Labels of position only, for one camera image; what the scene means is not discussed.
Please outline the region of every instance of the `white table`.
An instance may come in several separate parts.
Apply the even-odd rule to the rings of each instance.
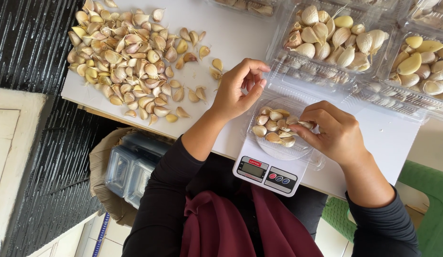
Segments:
[[[193,90],[198,85],[206,86],[208,102],[191,103],[187,97],[188,90],[186,90],[184,100],[180,103],[171,101],[169,108],[175,110],[176,107],[182,106],[193,118],[179,119],[174,124],[160,119],[150,126],[150,130],[173,138],[179,137],[188,130],[213,103],[217,82],[209,75],[208,67],[212,60],[220,58],[225,70],[231,69],[245,57],[264,60],[277,27],[276,23],[264,22],[250,15],[241,15],[209,6],[202,0],[162,0],[160,6],[156,6],[156,2],[151,0],[142,1],[140,4],[133,0],[123,0],[117,1],[117,4],[124,11],[141,8],[145,13],[150,13],[157,7],[166,7],[161,24],[168,25],[170,33],[178,34],[183,26],[189,30],[196,30],[198,33],[207,32],[201,44],[212,46],[210,55],[198,63],[187,63],[182,70],[176,70],[173,66],[175,73],[173,79],[177,79],[185,87]],[[199,48],[193,50],[190,46],[189,50],[198,53]],[[62,97],[138,126],[148,127],[148,120],[123,116],[128,110],[126,105],[121,107],[112,105],[100,91],[93,87],[84,87],[83,84],[82,77],[68,72],[61,93]],[[339,105],[339,107],[351,112],[344,105]],[[377,107],[369,105],[355,112],[367,149],[374,155],[388,182],[395,184],[419,125],[384,114],[385,111],[378,112]],[[236,159],[241,149],[242,135],[245,133],[247,120],[250,117],[251,114],[246,113],[230,121],[218,136],[213,151]],[[345,198],[344,175],[340,167],[329,159],[322,170],[318,172],[307,170],[302,183],[327,194]]]

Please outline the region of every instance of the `person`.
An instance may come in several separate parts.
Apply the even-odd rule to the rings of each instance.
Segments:
[[[269,71],[261,61],[244,59],[223,75],[211,108],[152,173],[123,256],[322,256],[314,239],[327,195],[305,186],[291,198],[275,195],[235,178],[233,161],[210,154],[223,126],[261,96]],[[344,172],[357,223],[352,256],[420,256],[411,219],[365,148],[355,117],[323,101],[306,107],[300,119],[315,122],[322,133],[299,125],[291,130]]]

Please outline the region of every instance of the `green plastic chair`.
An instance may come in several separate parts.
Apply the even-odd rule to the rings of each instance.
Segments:
[[[429,209],[417,230],[419,249],[424,257],[443,257],[443,172],[406,161],[398,181],[426,194]],[[349,204],[331,198],[322,218],[353,243],[356,224],[348,219]]]

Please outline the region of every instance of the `person's left hand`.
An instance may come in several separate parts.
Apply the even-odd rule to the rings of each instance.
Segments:
[[[264,62],[245,58],[223,75],[211,111],[225,122],[246,112],[263,93],[263,72],[269,71]],[[245,88],[247,95],[241,91]]]

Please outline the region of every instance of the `maroon hijab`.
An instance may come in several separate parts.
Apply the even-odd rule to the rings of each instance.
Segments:
[[[251,185],[266,257],[323,257],[304,225],[269,190]],[[187,198],[180,257],[254,257],[241,214],[212,191]]]

